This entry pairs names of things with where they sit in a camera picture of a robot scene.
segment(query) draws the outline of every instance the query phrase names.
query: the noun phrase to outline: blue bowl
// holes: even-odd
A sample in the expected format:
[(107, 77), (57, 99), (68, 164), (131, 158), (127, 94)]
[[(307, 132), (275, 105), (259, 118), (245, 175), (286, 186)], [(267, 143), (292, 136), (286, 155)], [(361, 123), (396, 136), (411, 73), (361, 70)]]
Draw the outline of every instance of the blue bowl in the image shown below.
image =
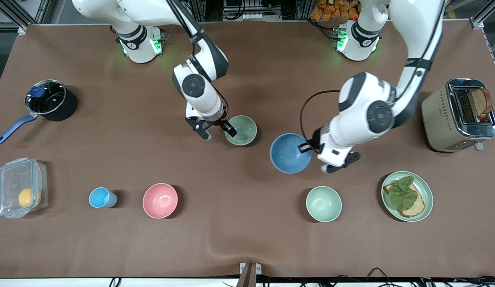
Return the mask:
[(286, 133), (278, 136), (271, 145), (271, 162), (286, 174), (296, 174), (303, 171), (311, 161), (311, 151), (301, 153), (299, 145), (306, 139), (298, 134)]

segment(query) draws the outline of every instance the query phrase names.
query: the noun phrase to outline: black circular joint cap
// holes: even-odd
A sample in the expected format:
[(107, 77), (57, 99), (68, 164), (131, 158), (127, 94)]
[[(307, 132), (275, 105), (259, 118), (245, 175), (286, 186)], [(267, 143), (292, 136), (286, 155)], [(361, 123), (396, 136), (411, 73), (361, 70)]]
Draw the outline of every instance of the black circular joint cap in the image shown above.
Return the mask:
[(376, 100), (366, 111), (368, 127), (374, 133), (386, 131), (393, 125), (393, 113), (391, 108), (382, 100)]
[(199, 98), (205, 90), (205, 81), (200, 75), (192, 74), (184, 78), (182, 91), (188, 96)]

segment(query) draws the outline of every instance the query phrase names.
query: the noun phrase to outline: toast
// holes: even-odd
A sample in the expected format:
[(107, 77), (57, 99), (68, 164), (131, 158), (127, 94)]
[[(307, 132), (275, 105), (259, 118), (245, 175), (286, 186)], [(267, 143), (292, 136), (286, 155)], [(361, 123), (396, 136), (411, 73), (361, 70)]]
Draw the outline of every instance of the toast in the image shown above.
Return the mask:
[[(389, 188), (392, 186), (393, 184), (389, 184), (389, 185), (386, 185), (384, 187), (384, 190), (389, 194)], [(419, 191), (416, 189), (415, 185), (412, 183), (410, 185), (410, 189), (414, 190), (417, 192), (417, 199), (416, 199), (416, 202), (414, 202), (414, 205), (412, 205), (412, 207), (408, 210), (399, 210), (398, 211), (400, 212), (400, 214), (403, 216), (403, 217), (414, 217), (414, 216), (418, 216), (421, 214), (421, 212), (424, 211), (424, 201), (423, 201), (423, 198), (421, 197), (421, 194), (419, 193)]]
[(487, 89), (478, 88), (471, 93), (472, 101), (475, 104), (476, 116), (480, 120), (484, 119), (492, 110), (492, 97)]

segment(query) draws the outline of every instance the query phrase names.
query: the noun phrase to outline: toaster control panel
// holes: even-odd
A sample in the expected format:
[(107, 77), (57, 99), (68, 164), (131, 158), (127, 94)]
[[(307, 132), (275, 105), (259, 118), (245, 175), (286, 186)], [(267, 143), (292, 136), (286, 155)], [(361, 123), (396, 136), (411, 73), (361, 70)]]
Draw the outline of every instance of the toaster control panel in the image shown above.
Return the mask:
[(449, 147), (446, 147), (446, 149), (449, 149), (450, 151), (459, 151), (459, 150), (466, 149), (467, 147), (474, 145), (476, 142), (479, 142), (479, 141), (461, 140), (457, 143), (454, 143), (453, 145), (450, 145)]

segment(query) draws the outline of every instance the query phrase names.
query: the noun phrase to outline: green leafy vegetable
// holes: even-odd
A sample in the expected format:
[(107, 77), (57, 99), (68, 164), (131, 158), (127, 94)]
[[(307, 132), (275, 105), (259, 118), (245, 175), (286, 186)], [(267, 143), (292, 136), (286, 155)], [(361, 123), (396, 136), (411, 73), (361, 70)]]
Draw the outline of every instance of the green leafy vegetable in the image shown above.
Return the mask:
[(389, 200), (399, 210), (409, 210), (416, 202), (417, 191), (410, 189), (414, 178), (407, 176), (389, 188)]

